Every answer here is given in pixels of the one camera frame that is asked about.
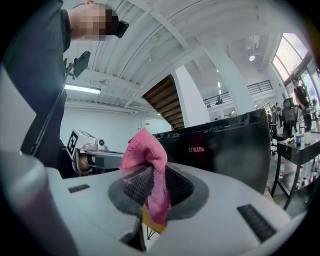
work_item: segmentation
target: fluorescent light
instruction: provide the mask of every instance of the fluorescent light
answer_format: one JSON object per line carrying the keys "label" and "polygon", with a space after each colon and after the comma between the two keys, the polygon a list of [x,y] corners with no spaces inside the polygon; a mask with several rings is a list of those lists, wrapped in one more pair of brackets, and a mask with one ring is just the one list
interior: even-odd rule
{"label": "fluorescent light", "polygon": [[69,85],[69,84],[65,84],[64,89],[92,93],[92,94],[100,94],[101,93],[101,89],[75,86],[75,85]]}

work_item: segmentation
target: wooden staircase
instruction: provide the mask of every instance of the wooden staircase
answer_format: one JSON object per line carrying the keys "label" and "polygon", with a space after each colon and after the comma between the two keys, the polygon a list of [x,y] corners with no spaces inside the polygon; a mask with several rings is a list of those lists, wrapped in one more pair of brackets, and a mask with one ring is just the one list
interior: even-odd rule
{"label": "wooden staircase", "polygon": [[142,98],[171,125],[173,130],[185,128],[177,88],[171,75],[157,83]]}

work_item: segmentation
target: yellow cloth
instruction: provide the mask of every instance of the yellow cloth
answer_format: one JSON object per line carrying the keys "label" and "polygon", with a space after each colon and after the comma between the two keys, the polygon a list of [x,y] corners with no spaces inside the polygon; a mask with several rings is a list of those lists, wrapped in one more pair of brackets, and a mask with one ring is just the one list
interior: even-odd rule
{"label": "yellow cloth", "polygon": [[159,234],[161,234],[166,228],[166,226],[161,226],[152,221],[145,205],[142,207],[142,222]]}

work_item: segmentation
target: black chair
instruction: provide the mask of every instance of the black chair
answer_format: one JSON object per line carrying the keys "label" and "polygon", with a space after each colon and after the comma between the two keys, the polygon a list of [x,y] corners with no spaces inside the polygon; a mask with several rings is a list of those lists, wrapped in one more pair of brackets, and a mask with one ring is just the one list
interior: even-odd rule
{"label": "black chair", "polygon": [[298,119],[299,107],[294,105],[293,98],[287,98],[283,102],[283,139],[292,138],[292,128],[297,131],[297,119]]}

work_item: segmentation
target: black shirt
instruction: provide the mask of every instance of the black shirt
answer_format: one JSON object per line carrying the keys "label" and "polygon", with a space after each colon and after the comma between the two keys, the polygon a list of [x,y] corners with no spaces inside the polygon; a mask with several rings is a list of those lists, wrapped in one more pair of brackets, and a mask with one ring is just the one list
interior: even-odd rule
{"label": "black shirt", "polygon": [[[68,13],[62,0],[45,2],[20,28],[10,43],[3,64],[17,90],[36,113],[21,151],[30,154],[49,111],[65,85],[63,53],[70,46]],[[53,113],[36,157],[46,167],[60,169],[60,126],[66,95]]]}
{"label": "black shirt", "polygon": [[299,102],[307,108],[309,106],[309,101],[306,89],[302,86],[297,86],[294,88],[293,92]]}

